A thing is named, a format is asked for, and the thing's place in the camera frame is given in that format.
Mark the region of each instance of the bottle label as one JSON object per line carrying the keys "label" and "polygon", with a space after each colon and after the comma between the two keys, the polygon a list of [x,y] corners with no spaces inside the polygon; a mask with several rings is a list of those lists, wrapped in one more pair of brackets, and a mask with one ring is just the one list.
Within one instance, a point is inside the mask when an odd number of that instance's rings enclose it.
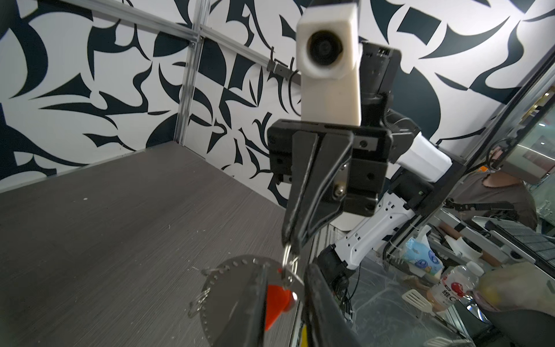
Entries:
{"label": "bottle label", "polygon": [[451,306],[472,289],[466,282],[465,277],[457,272],[444,275],[431,289],[434,300],[446,308]]}

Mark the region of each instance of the red object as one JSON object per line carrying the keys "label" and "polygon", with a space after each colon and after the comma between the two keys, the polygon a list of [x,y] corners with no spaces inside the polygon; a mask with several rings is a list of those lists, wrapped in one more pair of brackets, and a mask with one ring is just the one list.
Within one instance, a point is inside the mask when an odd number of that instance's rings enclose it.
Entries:
{"label": "red object", "polygon": [[462,291],[462,284],[460,284],[458,282],[451,283],[451,289],[453,289],[455,291],[455,293],[458,294],[458,296],[464,296],[465,295],[465,292]]}
{"label": "red object", "polygon": [[266,331],[270,330],[280,314],[290,309],[293,299],[291,290],[285,290],[279,285],[269,285],[266,297]]}

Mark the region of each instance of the camera lens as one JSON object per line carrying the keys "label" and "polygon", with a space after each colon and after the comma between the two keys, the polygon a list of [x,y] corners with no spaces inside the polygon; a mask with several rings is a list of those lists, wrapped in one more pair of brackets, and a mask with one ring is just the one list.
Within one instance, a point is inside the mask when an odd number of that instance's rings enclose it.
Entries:
{"label": "camera lens", "polygon": [[330,65],[343,51],[339,37],[329,31],[318,31],[310,37],[310,57],[319,65]]}

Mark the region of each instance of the wooden table surface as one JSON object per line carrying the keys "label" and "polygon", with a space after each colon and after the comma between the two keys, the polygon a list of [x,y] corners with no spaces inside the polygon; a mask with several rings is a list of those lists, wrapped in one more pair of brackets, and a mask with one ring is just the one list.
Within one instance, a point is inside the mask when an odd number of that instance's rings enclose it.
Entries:
{"label": "wooden table surface", "polygon": [[207,346],[199,269],[281,259],[284,213],[176,143],[2,193],[0,345]]}

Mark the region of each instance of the camera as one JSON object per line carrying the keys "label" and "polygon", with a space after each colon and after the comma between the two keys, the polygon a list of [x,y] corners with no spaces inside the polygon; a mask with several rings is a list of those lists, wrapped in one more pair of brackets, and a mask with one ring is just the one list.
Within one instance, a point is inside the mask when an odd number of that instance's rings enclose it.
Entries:
{"label": "camera", "polygon": [[297,24],[301,120],[360,125],[358,6],[309,6]]}

